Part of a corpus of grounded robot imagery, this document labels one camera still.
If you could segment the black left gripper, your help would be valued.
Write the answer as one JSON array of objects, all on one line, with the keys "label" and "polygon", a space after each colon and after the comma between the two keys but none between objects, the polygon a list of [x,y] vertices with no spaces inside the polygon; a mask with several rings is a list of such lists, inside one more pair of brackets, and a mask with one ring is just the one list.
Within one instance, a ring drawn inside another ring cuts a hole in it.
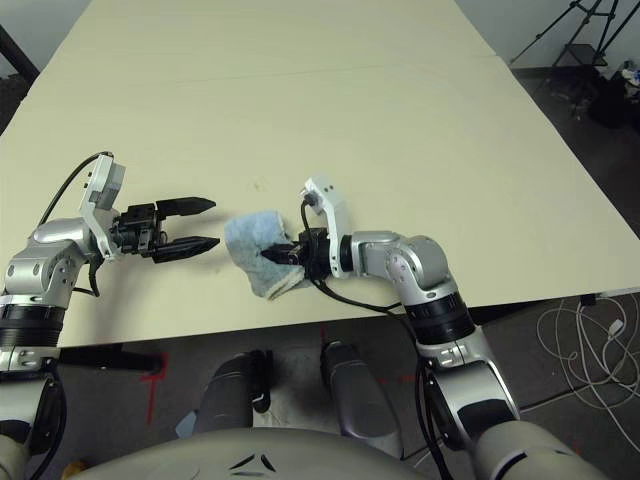
[{"label": "black left gripper", "polygon": [[206,253],[220,243],[219,238],[190,236],[157,245],[160,238],[158,215],[160,217],[197,215],[214,208],[216,203],[201,197],[182,197],[158,200],[155,204],[130,206],[114,219],[110,234],[122,254],[151,257],[153,262],[158,264]]}]

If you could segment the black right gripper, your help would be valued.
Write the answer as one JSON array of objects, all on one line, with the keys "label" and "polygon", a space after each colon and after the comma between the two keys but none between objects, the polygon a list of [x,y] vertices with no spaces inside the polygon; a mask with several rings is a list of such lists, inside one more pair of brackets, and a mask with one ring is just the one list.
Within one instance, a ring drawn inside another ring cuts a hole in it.
[{"label": "black right gripper", "polygon": [[298,235],[290,249],[289,244],[274,244],[260,252],[274,263],[302,266],[305,278],[311,281],[325,280],[330,274],[330,240],[324,227],[310,228]]}]

